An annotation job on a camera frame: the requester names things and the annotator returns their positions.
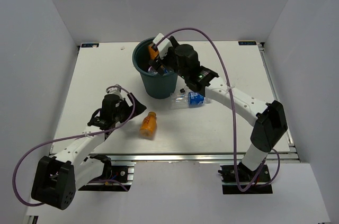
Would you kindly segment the orange bottle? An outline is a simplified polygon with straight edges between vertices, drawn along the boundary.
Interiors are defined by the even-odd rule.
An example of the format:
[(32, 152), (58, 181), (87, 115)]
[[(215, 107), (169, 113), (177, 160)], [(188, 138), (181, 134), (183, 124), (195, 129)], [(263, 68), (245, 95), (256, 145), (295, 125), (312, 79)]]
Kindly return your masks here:
[(156, 57), (159, 55), (159, 51), (153, 48), (153, 44), (148, 45), (148, 52), (150, 60), (155, 60)]
[(152, 137), (156, 130), (156, 126), (156, 113), (149, 112), (142, 121), (141, 127), (139, 129), (140, 135), (143, 137)]

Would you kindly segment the blue label bottle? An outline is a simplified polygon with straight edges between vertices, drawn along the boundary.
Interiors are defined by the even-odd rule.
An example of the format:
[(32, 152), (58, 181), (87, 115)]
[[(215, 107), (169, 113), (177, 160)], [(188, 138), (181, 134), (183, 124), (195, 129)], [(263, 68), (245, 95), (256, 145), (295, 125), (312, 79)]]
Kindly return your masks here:
[(158, 72), (156, 69), (154, 69), (152, 66), (150, 66), (148, 68), (148, 73), (152, 74), (152, 75), (158, 75)]
[(212, 100), (196, 92), (175, 93), (171, 95), (169, 108), (172, 110), (190, 109), (211, 104)]

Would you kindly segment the orange bottle front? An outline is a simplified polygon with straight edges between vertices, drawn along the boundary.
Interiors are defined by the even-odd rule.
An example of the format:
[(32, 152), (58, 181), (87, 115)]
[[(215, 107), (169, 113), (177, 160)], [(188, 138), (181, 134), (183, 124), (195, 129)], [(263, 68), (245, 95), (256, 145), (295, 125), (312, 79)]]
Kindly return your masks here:
[(143, 137), (152, 137), (156, 130), (156, 126), (156, 113), (149, 112), (142, 121), (141, 127), (139, 129), (140, 135)]

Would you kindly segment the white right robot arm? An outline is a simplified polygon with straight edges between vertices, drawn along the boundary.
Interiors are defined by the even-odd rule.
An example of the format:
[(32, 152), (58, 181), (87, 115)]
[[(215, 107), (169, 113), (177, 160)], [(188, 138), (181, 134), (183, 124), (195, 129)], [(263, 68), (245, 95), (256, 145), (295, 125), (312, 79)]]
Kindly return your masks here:
[(158, 73), (162, 75), (164, 69), (175, 72), (191, 91), (234, 110), (253, 126), (251, 145), (240, 161), (239, 174), (246, 181), (257, 177), (258, 167), (287, 131), (283, 105), (260, 101), (227, 85), (216, 72), (201, 66), (191, 45), (179, 44), (174, 37), (165, 38), (160, 33), (151, 47), (158, 55), (149, 63)]

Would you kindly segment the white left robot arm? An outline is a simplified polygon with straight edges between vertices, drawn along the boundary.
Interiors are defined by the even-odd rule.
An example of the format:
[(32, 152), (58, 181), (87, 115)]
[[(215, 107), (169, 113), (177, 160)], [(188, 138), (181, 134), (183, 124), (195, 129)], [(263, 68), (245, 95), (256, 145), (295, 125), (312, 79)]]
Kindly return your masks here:
[(34, 200), (64, 210), (78, 189), (92, 180), (107, 181), (112, 176), (111, 159), (92, 152), (105, 142), (116, 124), (123, 124), (146, 110), (133, 94), (128, 94), (128, 98), (132, 105), (117, 91), (105, 95), (81, 138), (52, 157), (39, 160), (31, 191)]

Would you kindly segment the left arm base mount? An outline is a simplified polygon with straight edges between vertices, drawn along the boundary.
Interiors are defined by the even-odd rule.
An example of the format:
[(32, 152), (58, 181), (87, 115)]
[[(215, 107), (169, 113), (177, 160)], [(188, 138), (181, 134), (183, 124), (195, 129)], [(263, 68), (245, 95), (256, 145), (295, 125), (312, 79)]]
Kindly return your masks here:
[(131, 188), (135, 164), (133, 162), (112, 160), (106, 155), (90, 155), (83, 164), (91, 160), (100, 164), (103, 170), (92, 182), (80, 187), (79, 191), (128, 192)]

